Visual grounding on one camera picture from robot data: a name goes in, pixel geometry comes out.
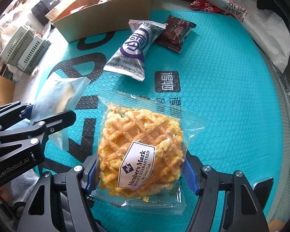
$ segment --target cardboard box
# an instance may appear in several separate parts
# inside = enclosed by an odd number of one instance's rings
[[[0,76],[0,106],[13,101],[15,83]]]
[[[105,32],[129,29],[130,19],[148,20],[152,0],[63,0],[46,17],[57,27],[64,38],[72,41]],[[87,8],[70,12],[87,5]]]

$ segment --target chinese characters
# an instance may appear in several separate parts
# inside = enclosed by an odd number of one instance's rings
[[[127,49],[136,52],[140,49],[141,46],[143,46],[146,42],[145,36],[139,34],[139,33],[133,33],[130,38],[125,42],[125,45],[127,45]]]
[[[173,84],[173,74],[172,72],[169,73],[161,73],[161,80],[162,82],[162,90],[173,90],[174,84]]]

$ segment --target member's mark logo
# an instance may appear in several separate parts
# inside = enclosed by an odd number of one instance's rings
[[[131,164],[126,164],[122,167],[122,169],[125,171],[125,173],[130,173],[132,171],[134,171],[133,167],[131,166]]]

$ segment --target gray plastic basket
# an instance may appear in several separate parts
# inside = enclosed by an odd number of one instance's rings
[[[32,40],[31,30],[26,26],[20,26],[2,51],[1,59],[7,64],[16,66],[20,56]]]
[[[30,74],[39,63],[48,47],[45,40],[36,35],[18,60],[17,68]]]

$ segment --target white and purple wrapper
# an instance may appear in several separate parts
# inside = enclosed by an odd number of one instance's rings
[[[145,79],[144,59],[166,25],[153,21],[129,21],[132,35],[106,63],[103,70],[128,75],[136,80]]]

